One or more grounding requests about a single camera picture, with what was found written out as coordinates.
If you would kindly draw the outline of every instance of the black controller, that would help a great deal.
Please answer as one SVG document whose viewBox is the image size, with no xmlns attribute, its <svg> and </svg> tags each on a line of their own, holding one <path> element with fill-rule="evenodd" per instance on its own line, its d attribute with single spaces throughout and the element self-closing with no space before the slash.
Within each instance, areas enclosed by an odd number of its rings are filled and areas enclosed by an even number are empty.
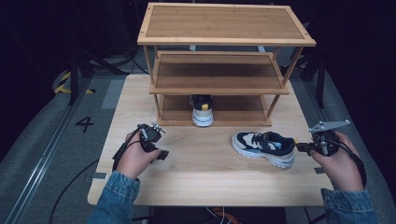
<svg viewBox="0 0 396 224">
<path fill-rule="evenodd" d="M 311 156 L 310 151 L 315 150 L 323 156 L 330 157 L 334 155 L 338 148 L 343 149 L 349 157 L 355 162 L 361 174 L 361 182 L 366 186 L 366 171 L 364 169 L 363 161 L 344 143 L 338 141 L 337 134 L 333 130 L 344 125 L 350 124 L 349 120 L 346 121 L 333 121 L 333 122 L 320 122 L 314 128 L 309 129 L 312 133 L 312 143 L 298 143 L 297 149 L 301 152 L 306 152 Z"/>
<path fill-rule="evenodd" d="M 137 132 L 139 131 L 141 132 L 139 141 L 130 143 L 134 135 L 137 134 Z M 140 146 L 142 146 L 143 150 L 145 150 L 145 152 L 147 153 L 155 149 L 158 149 L 157 147 L 155 147 L 154 143 L 158 142 L 158 140 L 160 140 L 160 138 L 162 137 L 160 132 L 166 133 L 166 131 L 156 123 L 152 123 L 152 127 L 148 126 L 145 123 L 138 124 L 137 129 L 134 130 L 133 133 L 131 133 L 129 138 L 124 143 L 122 143 L 119 150 L 113 156 L 113 160 L 114 160 L 113 171 L 117 169 L 117 166 L 119 165 L 119 161 L 123 153 L 131 144 L 140 142 Z M 165 158 L 168 156 L 168 154 L 169 151 L 161 150 L 161 154 L 157 157 L 157 160 L 164 161 Z"/>
<path fill-rule="evenodd" d="M 334 155 L 339 146 L 337 134 L 334 132 L 334 128 L 338 128 L 349 124 L 349 120 L 346 121 L 334 121 L 334 122 L 320 122 L 314 128 L 309 129 L 312 133 L 311 143 L 298 143 L 297 149 L 301 152 L 306 152 L 310 156 L 310 151 L 315 150 L 323 156 L 330 157 Z"/>
<path fill-rule="evenodd" d="M 143 150 L 145 150 L 145 152 L 150 152 L 158 149 L 155 147 L 154 143 L 157 143 L 162 137 L 161 132 L 166 133 L 166 131 L 156 123 L 152 123 L 152 127 L 147 124 L 138 124 L 137 128 L 142 132 L 142 134 L 140 134 L 140 145 Z M 168 154 L 169 151 L 162 150 L 161 154 L 157 157 L 157 160 L 164 161 Z"/>
</svg>

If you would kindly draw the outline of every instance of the shoe sole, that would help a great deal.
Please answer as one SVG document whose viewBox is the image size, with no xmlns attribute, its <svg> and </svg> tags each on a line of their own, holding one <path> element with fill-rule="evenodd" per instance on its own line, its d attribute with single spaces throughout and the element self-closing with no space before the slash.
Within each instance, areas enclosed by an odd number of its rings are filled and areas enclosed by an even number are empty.
<svg viewBox="0 0 396 224">
<path fill-rule="evenodd" d="M 293 165 L 293 162 L 294 162 L 293 152 L 291 152 L 290 158 L 287 158 L 286 160 L 284 160 L 277 156 L 267 154 L 267 153 L 256 153 L 256 152 L 245 151 L 244 149 L 239 148 L 234 142 L 233 142 L 233 148 L 244 157 L 248 157 L 251 159 L 265 158 L 269 162 L 271 162 L 271 164 L 273 164 L 274 166 L 279 167 L 279 168 L 289 168 Z"/>
<path fill-rule="evenodd" d="M 199 117 L 195 115 L 195 109 L 192 111 L 192 122 L 199 127 L 207 127 L 213 123 L 213 115 L 210 113 L 207 117 Z"/>
</svg>

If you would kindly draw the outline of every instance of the denim jacket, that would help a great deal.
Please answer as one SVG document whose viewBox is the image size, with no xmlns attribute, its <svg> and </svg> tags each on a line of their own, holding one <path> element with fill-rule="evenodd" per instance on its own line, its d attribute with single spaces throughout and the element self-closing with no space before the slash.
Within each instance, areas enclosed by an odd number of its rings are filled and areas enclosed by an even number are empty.
<svg viewBox="0 0 396 224">
<path fill-rule="evenodd" d="M 131 223 L 140 182 L 114 171 L 88 223 Z M 321 191 L 328 223 L 378 223 L 368 190 Z"/>
</svg>

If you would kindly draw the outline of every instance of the number 4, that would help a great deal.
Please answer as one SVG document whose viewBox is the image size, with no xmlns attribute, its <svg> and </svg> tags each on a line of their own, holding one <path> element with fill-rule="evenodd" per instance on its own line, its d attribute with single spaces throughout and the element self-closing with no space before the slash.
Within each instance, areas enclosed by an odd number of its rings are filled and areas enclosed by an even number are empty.
<svg viewBox="0 0 396 224">
<path fill-rule="evenodd" d="M 87 132 L 88 126 L 93 125 L 93 123 L 90 123 L 91 117 L 87 116 L 85 119 L 80 120 L 79 122 L 76 123 L 78 126 L 84 126 L 84 133 Z"/>
</svg>

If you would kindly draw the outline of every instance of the wooden shelf board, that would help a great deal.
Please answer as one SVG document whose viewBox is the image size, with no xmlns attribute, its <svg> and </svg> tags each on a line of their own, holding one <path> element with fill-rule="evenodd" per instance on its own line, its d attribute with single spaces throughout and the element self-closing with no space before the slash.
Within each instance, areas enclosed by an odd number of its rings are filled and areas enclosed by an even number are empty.
<svg viewBox="0 0 396 224">
<path fill-rule="evenodd" d="M 151 94 L 289 94 L 272 53 L 160 51 Z"/>
<path fill-rule="evenodd" d="M 139 45 L 314 47 L 289 6 L 149 3 Z"/>
<path fill-rule="evenodd" d="M 189 95 L 161 95 L 161 125 L 194 126 Z M 265 117 L 266 104 L 256 96 L 213 96 L 213 126 L 272 125 Z"/>
</svg>

